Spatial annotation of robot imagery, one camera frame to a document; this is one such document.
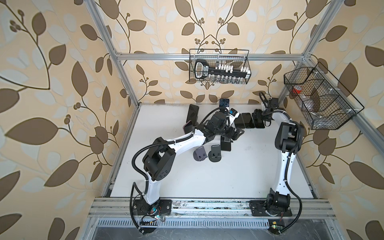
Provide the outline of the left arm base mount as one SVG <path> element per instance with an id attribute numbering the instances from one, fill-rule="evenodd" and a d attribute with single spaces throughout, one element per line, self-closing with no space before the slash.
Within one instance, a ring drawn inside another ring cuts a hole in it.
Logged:
<path id="1" fill-rule="evenodd" d="M 148 204 L 143 198 L 134 200 L 132 210 L 135 215 L 167 216 L 172 211 L 172 200 L 159 199 L 154 204 Z"/>

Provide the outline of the black phone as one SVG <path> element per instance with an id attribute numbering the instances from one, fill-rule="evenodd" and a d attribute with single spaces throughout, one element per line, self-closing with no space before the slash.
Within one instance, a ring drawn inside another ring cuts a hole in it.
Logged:
<path id="1" fill-rule="evenodd" d="M 239 114 L 239 116 L 234 120 L 234 124 L 236 128 L 245 129 L 245 123 L 242 117 L 242 114 Z"/>

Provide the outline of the green phone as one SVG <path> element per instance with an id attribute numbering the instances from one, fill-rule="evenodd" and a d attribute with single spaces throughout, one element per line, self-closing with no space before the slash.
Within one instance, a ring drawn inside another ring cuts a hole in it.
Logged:
<path id="1" fill-rule="evenodd" d="M 255 124 L 251 113 L 242 113 L 242 118 L 246 129 L 254 129 Z"/>

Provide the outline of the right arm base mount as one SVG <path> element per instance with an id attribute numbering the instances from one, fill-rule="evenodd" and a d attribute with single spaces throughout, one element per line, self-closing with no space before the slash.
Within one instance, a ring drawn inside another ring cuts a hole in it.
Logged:
<path id="1" fill-rule="evenodd" d="M 253 217 L 292 217 L 292 211 L 288 207 L 284 209 L 282 207 L 276 207 L 275 205 L 267 206 L 266 201 L 252 200 L 249 201 L 249 207 Z"/>

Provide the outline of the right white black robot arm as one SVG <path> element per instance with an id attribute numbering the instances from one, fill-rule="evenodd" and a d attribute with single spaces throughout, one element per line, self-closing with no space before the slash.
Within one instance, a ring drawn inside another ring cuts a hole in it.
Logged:
<path id="1" fill-rule="evenodd" d="M 259 93 L 259 97 L 264 109 L 254 111 L 254 122 L 257 125 L 275 121 L 279 125 L 275 148 L 281 153 L 278 158 L 274 186 L 270 188 L 265 203 L 258 205 L 258 209 L 267 215 L 277 216 L 287 212 L 290 208 L 291 196 L 297 196 L 290 187 L 290 180 L 293 163 L 302 146 L 303 133 L 301 125 L 293 121 L 288 113 L 279 107 L 279 99 L 267 99 L 263 92 Z"/>

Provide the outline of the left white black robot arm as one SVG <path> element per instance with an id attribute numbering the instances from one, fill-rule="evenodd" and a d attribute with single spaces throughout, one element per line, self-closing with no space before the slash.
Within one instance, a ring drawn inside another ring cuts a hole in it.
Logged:
<path id="1" fill-rule="evenodd" d="M 244 130 L 232 126 L 239 116 L 240 113 L 233 108 L 215 108 L 190 133 L 171 140 L 159 137 L 151 145 L 138 150 L 131 163 L 133 169 L 145 178 L 146 185 L 143 192 L 136 183 L 133 183 L 133 189 L 137 190 L 146 205 L 156 205 L 160 200 L 161 180 L 170 173 L 177 155 L 201 147 L 216 136 L 236 141 L 244 134 Z"/>

